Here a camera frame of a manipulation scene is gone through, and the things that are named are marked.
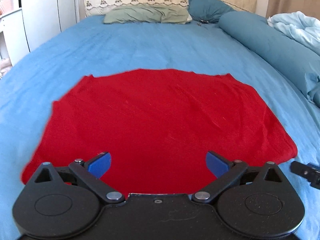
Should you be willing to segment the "red knit garment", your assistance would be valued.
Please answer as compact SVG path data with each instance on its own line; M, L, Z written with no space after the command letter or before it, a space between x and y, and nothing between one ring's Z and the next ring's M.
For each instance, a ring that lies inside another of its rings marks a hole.
M194 193L215 180L208 151L262 166L294 158L297 146L256 90L230 74L139 69L85 76L53 103L21 180L45 161L66 166L109 152L101 179L124 195Z

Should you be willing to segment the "blue bed sheet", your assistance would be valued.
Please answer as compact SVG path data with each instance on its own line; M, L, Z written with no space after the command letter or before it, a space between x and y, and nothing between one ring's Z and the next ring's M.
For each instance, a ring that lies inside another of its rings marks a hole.
M319 108L274 66L215 24L103 24L91 16L24 57L1 79L1 239L16 239L12 205L52 109L83 76L136 68L232 74L255 88L297 145L319 164Z

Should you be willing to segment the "rolled blue duvet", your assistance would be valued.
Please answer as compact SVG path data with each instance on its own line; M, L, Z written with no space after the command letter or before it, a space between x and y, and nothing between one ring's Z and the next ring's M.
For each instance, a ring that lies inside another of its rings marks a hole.
M266 18L250 12L228 12L220 17L218 25L319 106L319 55L269 26Z

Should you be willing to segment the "light blue blanket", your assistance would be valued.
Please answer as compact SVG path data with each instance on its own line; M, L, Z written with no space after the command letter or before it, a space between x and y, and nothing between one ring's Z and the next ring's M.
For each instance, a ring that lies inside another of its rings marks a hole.
M267 19L269 26L319 55L319 20L301 11L275 14Z

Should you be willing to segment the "small dark hair clip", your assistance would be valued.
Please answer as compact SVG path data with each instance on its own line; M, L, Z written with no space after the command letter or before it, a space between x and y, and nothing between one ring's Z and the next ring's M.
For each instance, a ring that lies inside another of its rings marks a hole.
M209 24L209 22L208 21L203 21L203 20L197 22L197 25L199 25L199 26L202 26L204 24Z

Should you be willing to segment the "sage green pillow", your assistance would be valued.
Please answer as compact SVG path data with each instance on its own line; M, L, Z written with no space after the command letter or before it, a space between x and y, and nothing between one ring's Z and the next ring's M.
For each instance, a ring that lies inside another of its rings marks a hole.
M187 9L176 5L126 5L107 12L103 24L114 23L173 23L186 24L193 19Z

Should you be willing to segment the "teal blue pillow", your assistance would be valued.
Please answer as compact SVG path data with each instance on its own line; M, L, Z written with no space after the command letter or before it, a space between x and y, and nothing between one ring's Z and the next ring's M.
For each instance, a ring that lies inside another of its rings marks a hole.
M221 0L188 0L188 12L195 21L217 23L221 16L235 11Z

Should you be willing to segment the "white wardrobe with grey band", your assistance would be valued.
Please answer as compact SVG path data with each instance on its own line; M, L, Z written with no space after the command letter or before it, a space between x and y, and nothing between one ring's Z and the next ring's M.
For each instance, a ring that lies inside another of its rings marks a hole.
M79 20L78 0L1 0L1 63L25 55Z

